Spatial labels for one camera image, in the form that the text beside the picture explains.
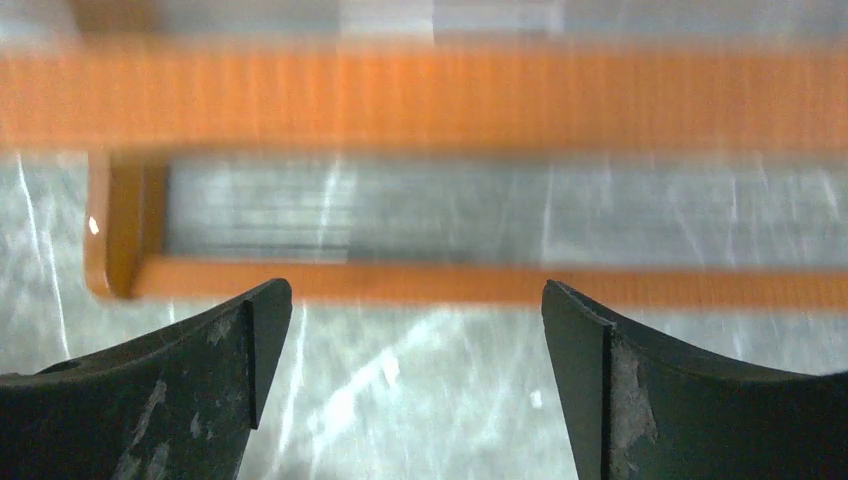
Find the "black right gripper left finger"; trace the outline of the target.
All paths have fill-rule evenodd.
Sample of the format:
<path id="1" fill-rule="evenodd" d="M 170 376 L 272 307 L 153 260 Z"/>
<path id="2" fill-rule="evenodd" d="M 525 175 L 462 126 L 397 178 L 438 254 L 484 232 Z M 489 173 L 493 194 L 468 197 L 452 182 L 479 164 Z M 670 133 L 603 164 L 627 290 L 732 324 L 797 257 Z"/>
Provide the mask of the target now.
<path id="1" fill-rule="evenodd" d="M 292 315 L 269 280 L 32 375 L 1 378 L 5 479 L 234 479 Z"/>

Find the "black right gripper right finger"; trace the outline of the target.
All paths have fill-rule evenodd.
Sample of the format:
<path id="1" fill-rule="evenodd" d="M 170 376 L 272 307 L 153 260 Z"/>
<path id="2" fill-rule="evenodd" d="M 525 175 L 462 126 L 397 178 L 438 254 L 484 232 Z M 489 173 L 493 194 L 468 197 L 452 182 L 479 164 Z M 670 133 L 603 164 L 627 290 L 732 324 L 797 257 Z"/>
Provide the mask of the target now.
<path id="1" fill-rule="evenodd" d="M 581 479 L 843 479 L 847 376 L 725 357 L 549 281 L 541 313 Z"/>

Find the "orange wooden rack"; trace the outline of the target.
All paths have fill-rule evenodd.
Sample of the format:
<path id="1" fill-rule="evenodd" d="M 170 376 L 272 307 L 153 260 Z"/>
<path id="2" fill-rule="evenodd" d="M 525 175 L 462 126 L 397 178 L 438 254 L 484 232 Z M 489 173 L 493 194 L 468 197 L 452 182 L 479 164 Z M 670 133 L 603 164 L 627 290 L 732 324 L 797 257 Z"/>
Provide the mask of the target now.
<path id="1" fill-rule="evenodd" d="M 84 241 L 97 295 L 234 296 L 284 277 L 305 299 L 540 299 L 541 268 L 229 263 L 162 253 L 168 156 L 193 147 L 750 150 L 847 147 L 847 49 L 453 38 L 190 45 L 104 36 L 1 51 L 3 148 L 93 156 Z"/>

